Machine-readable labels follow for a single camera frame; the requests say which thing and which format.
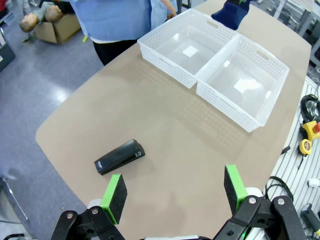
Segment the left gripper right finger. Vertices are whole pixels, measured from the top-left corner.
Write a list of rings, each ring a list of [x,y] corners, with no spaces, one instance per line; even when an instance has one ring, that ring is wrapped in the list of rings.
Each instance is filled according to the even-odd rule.
[[[234,164],[224,167],[223,185],[232,217],[215,235],[215,240],[240,240],[251,229],[263,229],[270,240],[307,238],[290,197],[280,195],[268,200],[249,195]]]

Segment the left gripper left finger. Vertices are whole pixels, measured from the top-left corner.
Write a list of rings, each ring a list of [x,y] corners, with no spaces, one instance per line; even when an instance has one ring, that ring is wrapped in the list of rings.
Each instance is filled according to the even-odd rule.
[[[113,174],[99,205],[83,213],[64,211],[53,231],[52,240],[123,240],[117,229],[128,192],[121,174]]]

